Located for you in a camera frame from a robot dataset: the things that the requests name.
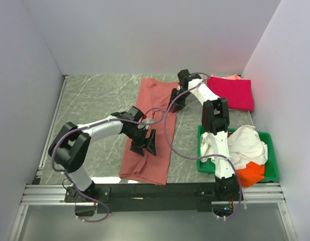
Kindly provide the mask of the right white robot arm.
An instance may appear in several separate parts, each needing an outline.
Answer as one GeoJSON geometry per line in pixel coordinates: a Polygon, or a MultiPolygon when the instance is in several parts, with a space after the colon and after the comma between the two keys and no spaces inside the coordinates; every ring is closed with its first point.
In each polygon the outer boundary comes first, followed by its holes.
{"type": "Polygon", "coordinates": [[[228,148],[229,108],[226,98],[214,94],[199,73],[191,74],[187,69],[177,74],[179,84],[172,89],[167,112],[177,112],[185,107],[186,98],[193,94],[202,104],[201,125],[207,134],[212,154],[202,154],[203,158],[213,157],[215,162],[215,196],[219,200],[228,199],[239,190],[238,175],[230,161],[228,148]]]}

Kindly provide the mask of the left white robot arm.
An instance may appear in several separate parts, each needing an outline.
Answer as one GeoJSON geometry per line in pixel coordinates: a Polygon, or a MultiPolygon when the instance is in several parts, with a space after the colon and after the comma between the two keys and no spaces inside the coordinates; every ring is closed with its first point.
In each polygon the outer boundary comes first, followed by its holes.
{"type": "Polygon", "coordinates": [[[144,151],[148,151],[156,156],[156,130],[149,130],[149,126],[156,123],[135,106],[84,125],[67,122],[52,142],[49,155],[77,187],[77,197],[88,202],[97,198],[95,183],[83,167],[89,145],[109,136],[124,134],[131,140],[132,152],[143,157],[144,151]]]}

